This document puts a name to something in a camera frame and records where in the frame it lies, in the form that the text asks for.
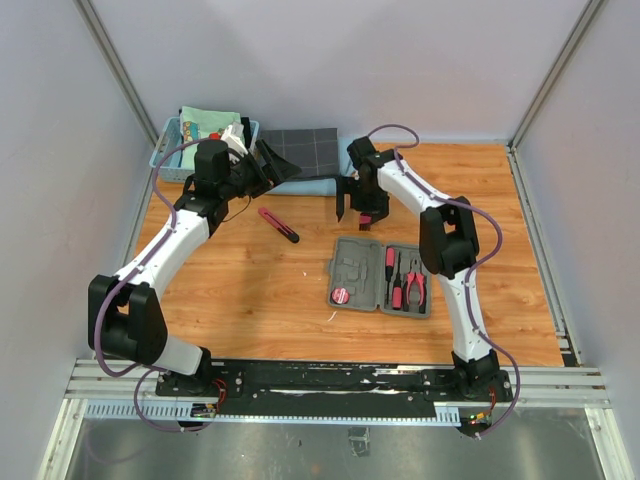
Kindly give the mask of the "aluminium frame rail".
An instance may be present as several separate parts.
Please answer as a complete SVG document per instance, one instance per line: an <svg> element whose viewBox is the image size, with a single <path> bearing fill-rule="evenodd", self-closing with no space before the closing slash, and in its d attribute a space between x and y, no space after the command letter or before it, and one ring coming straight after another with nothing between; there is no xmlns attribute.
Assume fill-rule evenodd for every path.
<svg viewBox="0 0 640 480"><path fill-rule="evenodd" d="M529 407L608 408L604 379L596 368L521 367L518 403ZM68 399L126 400L146 372L137 367L122 377L104 373L95 360L75 362L64 396Z"/></svg>

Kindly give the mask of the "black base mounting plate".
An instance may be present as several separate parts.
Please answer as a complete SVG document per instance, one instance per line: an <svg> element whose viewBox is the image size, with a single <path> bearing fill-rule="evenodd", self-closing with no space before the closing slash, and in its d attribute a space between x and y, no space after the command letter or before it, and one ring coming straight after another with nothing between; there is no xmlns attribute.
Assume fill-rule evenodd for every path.
<svg viewBox="0 0 640 480"><path fill-rule="evenodd" d="M431 419L440 402L509 403L518 384L496 364L477 368L214 359L201 374L162 374L155 392L198 401L221 394L222 413L239 417L350 422Z"/></svg>

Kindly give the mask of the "pink hex key set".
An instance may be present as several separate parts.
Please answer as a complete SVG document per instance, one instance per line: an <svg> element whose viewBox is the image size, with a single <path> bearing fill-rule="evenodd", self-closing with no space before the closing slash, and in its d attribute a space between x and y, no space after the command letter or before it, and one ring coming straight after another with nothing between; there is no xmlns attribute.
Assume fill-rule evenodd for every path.
<svg viewBox="0 0 640 480"><path fill-rule="evenodd" d="M359 230L369 231L372 225L372 217L369 214L361 213L359 215Z"/></svg>

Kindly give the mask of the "light blue folded cloth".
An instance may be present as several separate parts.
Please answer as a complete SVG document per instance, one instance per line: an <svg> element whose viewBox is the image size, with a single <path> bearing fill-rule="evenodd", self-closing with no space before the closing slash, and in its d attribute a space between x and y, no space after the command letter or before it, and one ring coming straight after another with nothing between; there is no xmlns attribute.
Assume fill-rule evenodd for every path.
<svg viewBox="0 0 640 480"><path fill-rule="evenodd" d="M347 147L354 139L355 136L340 136L338 138L340 173L344 176L349 176L355 172L355 168L347 153ZM334 197L336 194L336 183L332 178L288 181L275 187L269 191L268 194Z"/></svg>

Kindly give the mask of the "pink utility knife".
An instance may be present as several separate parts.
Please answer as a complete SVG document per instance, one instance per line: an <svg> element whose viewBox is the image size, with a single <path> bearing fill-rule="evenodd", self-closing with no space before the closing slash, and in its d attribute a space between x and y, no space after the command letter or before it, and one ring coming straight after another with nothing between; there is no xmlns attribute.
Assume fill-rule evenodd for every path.
<svg viewBox="0 0 640 480"><path fill-rule="evenodd" d="M266 207L260 207L258 214L291 243L297 244L300 241L299 235Z"/></svg>

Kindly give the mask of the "mint patterned cloth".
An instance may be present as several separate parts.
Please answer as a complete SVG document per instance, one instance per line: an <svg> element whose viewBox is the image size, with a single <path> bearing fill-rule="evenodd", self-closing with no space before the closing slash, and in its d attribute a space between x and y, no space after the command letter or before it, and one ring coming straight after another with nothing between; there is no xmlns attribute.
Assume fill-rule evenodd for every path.
<svg viewBox="0 0 640 480"><path fill-rule="evenodd" d="M232 122L241 123L237 112L202 110L183 106L180 114L184 143L200 139L221 140L224 129Z"/></svg>

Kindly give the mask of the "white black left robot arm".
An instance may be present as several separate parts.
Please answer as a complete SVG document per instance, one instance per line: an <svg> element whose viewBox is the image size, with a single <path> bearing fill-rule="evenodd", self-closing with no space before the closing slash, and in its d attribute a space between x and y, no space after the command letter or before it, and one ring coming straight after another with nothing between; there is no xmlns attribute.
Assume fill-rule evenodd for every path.
<svg viewBox="0 0 640 480"><path fill-rule="evenodd" d="M235 198L255 199L300 174L300 167L277 154L265 141L256 154L242 154L225 141L202 138L193 174L176 202L167 201L169 217L153 240L111 276L98 275L88 287L88 344L103 371L114 378L107 356L133 366L179 375L190 394L207 393L215 383L208 349L168 332L161 298L186 260L216 232Z"/></svg>

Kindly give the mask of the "dark grey checked cloth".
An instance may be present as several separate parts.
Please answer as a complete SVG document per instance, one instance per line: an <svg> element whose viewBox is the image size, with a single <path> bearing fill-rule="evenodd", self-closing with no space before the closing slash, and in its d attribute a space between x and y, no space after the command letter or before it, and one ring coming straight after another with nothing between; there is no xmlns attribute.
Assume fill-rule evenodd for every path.
<svg viewBox="0 0 640 480"><path fill-rule="evenodd" d="M295 180L332 177L341 172L336 128L264 130L259 139L301 169Z"/></svg>

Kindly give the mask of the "black cloth in basket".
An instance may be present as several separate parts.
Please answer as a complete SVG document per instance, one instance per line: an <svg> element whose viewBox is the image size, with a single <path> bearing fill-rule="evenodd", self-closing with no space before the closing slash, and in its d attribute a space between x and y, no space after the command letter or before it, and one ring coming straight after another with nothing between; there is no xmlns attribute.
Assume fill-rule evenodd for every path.
<svg viewBox="0 0 640 480"><path fill-rule="evenodd" d="M249 148L251 145L251 139L252 139L250 119L248 117L242 117L241 124L243 126L244 144L246 148Z"/></svg>

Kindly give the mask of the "pink black pliers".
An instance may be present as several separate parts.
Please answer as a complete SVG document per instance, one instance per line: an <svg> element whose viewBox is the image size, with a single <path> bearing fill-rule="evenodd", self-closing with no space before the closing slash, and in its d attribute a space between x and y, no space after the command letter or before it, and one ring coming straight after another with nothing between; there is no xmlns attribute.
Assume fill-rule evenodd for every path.
<svg viewBox="0 0 640 480"><path fill-rule="evenodd" d="M426 276L419 257L409 261L403 293L403 310L409 313L425 314L427 303Z"/></svg>

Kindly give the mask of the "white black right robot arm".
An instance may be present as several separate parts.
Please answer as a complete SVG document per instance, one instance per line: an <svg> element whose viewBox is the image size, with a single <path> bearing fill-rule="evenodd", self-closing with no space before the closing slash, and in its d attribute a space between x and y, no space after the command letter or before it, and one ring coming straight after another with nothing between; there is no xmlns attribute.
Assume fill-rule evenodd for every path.
<svg viewBox="0 0 640 480"><path fill-rule="evenodd" d="M359 228L369 229L389 215L389 198L397 198L419 219L418 250L422 264L440 283L453 332L451 388L466 400L493 391L495 399L512 398L500 370L497 347L484 326L476 288L480 265L473 206L452 198L422 179L396 148L379 151L368 137L347 147L355 177L336 181L336 215L344 215L344 197L359 213Z"/></svg>

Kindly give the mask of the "blue plastic basket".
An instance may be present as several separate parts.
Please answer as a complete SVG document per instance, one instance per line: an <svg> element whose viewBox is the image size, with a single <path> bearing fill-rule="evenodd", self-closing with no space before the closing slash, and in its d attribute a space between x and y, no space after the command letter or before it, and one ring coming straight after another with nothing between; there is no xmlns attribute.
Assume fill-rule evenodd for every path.
<svg viewBox="0 0 640 480"><path fill-rule="evenodd" d="M251 154L256 155L255 144L259 136L260 124L258 121L250 119L249 117L242 117L241 120L243 123L248 121L251 132L251 142L248 150ZM154 169L156 164L164 158L165 154L180 145L182 140L180 118L178 116L170 117L166 121L164 130L151 155L149 160L150 167ZM194 169L186 168L182 164L182 155L182 151L177 151L162 164L158 173L160 179L170 183L184 183L186 178L194 172Z"/></svg>

